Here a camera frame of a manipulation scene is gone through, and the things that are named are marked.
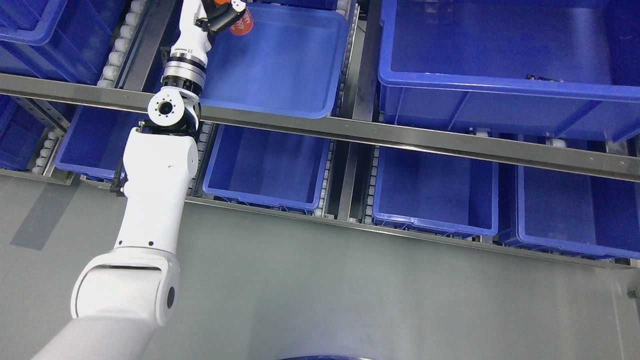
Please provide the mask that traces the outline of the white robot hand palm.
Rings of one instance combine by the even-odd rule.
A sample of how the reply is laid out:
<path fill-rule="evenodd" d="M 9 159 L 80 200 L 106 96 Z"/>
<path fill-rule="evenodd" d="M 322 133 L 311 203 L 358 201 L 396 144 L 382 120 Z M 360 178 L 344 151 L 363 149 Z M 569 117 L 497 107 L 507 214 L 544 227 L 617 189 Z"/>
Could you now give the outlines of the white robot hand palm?
<path fill-rule="evenodd" d="M 171 56 L 187 55 L 190 59 L 206 60 L 211 50 L 209 33 L 196 25 L 206 19 L 207 10 L 215 9 L 212 0 L 183 0 L 179 17 L 179 37 L 171 46 Z"/>

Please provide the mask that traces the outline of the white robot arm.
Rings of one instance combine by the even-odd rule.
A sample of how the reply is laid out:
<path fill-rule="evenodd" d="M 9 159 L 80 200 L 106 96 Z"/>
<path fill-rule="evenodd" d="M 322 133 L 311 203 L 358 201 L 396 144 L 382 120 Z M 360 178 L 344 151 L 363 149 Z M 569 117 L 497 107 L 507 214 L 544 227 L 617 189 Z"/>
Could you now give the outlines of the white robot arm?
<path fill-rule="evenodd" d="M 242 0 L 185 0 L 148 120 L 130 130 L 110 191 L 126 197 L 114 248 L 82 269 L 69 321 L 36 360 L 139 360 L 176 308 L 185 197 L 199 166 L 208 51 L 247 13 Z"/>

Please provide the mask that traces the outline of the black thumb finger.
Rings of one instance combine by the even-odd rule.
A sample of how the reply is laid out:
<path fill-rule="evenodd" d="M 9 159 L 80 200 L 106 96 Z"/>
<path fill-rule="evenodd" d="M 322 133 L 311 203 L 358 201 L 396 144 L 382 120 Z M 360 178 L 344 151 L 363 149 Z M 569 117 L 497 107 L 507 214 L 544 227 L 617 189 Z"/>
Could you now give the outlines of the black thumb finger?
<path fill-rule="evenodd" d="M 244 16 L 246 4 L 202 4 L 205 15 L 196 18 L 196 27 L 208 35 L 218 35 Z"/>

